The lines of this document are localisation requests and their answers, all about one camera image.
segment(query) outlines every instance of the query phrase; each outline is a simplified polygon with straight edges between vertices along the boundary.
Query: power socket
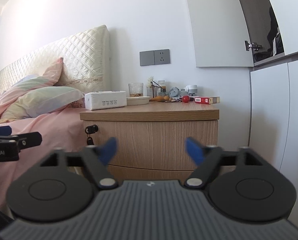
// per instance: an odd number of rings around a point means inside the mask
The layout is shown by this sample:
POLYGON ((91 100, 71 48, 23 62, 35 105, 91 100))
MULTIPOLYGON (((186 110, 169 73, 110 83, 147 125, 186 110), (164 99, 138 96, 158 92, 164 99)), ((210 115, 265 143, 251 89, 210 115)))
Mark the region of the power socket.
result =
POLYGON ((170 50, 160 49, 154 51, 154 64, 170 64, 170 50))

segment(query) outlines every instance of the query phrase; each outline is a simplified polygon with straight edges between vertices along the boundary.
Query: quilted headboard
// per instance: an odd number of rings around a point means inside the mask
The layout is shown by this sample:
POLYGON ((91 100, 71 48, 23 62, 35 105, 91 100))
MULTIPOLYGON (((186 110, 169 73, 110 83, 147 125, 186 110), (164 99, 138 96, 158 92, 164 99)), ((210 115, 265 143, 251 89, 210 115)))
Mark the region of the quilted headboard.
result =
POLYGON ((59 57, 64 58, 64 67, 57 86, 84 93, 110 90, 109 33, 102 25, 52 42, 6 66, 0 71, 0 93, 27 75, 42 75, 59 57))

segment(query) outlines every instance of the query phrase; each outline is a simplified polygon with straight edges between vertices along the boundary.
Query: glass cup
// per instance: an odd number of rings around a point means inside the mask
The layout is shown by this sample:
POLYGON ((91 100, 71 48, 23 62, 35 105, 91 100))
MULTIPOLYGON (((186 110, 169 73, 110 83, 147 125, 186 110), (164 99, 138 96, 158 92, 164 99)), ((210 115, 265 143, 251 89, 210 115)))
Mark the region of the glass cup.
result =
POLYGON ((143 97, 144 96, 144 84, 143 83, 130 83, 129 94, 130 97, 143 97))

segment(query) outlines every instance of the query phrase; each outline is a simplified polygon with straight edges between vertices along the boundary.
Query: red ball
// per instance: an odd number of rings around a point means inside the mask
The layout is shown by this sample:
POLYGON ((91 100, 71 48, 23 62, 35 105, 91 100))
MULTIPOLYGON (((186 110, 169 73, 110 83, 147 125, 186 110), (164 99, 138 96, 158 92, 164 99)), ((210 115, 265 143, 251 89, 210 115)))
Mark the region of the red ball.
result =
POLYGON ((182 102, 187 103, 187 102, 190 101, 190 97, 189 96, 183 96, 181 100, 182 100, 182 102))

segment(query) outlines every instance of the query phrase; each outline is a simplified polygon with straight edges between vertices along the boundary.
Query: pink bed sheet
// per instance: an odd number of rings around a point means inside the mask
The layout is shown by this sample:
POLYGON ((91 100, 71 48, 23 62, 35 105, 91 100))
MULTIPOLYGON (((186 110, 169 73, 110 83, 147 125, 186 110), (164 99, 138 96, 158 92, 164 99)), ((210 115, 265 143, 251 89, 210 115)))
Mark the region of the pink bed sheet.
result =
POLYGON ((40 146, 24 149, 19 154, 19 161, 0 163, 0 210, 5 208, 6 192, 12 181, 17 179, 38 160, 50 153, 55 147, 62 147, 68 152, 79 151, 87 145, 80 112, 84 108, 66 108, 52 114, 42 114, 36 118, 17 120, 9 125, 12 134, 38 131, 42 135, 40 146))

